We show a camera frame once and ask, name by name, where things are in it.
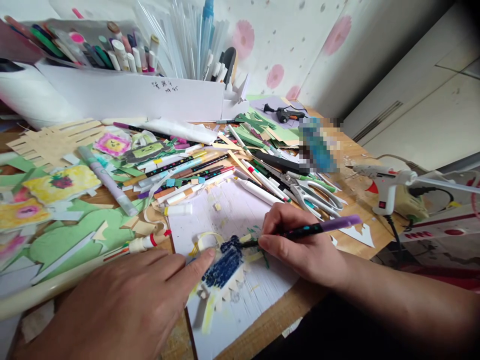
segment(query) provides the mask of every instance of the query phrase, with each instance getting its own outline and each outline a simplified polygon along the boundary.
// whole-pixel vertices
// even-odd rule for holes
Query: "yellow paper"
[[[35,198],[0,204],[0,231],[43,223],[51,218],[52,215]]]
[[[45,205],[68,201],[101,184],[88,166],[77,165],[23,183]]]

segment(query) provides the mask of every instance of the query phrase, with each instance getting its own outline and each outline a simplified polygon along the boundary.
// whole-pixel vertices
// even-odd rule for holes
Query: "left hand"
[[[152,249],[93,271],[27,349],[26,359],[154,359],[212,264]]]

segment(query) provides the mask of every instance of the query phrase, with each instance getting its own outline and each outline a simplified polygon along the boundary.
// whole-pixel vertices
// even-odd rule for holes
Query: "hand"
[[[96,269],[28,349],[28,359],[154,359],[215,257],[152,249]]]
[[[330,236],[320,233],[294,242],[273,235],[318,222],[310,212],[278,202],[265,214],[258,242],[262,249],[292,267],[302,278],[336,288],[346,284],[348,267],[342,253],[332,244]]]

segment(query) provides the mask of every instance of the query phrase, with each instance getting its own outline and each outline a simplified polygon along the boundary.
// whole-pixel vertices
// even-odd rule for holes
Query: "fingernail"
[[[258,239],[258,244],[263,250],[266,250],[266,251],[269,250],[269,240],[267,239],[266,236],[264,235],[260,236],[260,238]]]
[[[210,247],[209,249],[206,250],[206,254],[213,258],[215,256],[215,249],[213,247]]]

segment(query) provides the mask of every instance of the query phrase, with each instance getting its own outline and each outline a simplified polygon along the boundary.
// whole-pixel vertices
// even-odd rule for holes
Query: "right hand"
[[[258,243],[269,254],[289,265],[302,278],[329,288],[343,287],[349,278],[347,263],[325,233],[296,239],[274,234],[318,223],[310,212],[290,204],[275,203],[265,214]]]

